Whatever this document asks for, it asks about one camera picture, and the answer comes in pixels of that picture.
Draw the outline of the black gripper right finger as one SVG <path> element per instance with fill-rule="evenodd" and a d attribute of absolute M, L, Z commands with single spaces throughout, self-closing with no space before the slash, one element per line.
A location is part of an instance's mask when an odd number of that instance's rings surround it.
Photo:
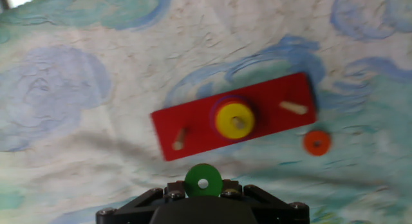
<path fill-rule="evenodd" d="M 310 208 L 307 204 L 300 201 L 286 203 L 256 185 L 242 186 L 238 181 L 223 180 L 221 197 L 246 205 L 258 223 L 310 223 Z"/>

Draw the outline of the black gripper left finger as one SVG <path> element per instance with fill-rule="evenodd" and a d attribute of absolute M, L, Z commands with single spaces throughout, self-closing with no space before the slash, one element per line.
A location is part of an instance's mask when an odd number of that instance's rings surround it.
<path fill-rule="evenodd" d="M 155 211 L 173 201 L 185 199 L 183 181 L 162 189 L 149 189 L 120 208 L 106 207 L 95 214 L 96 224 L 149 224 Z"/>

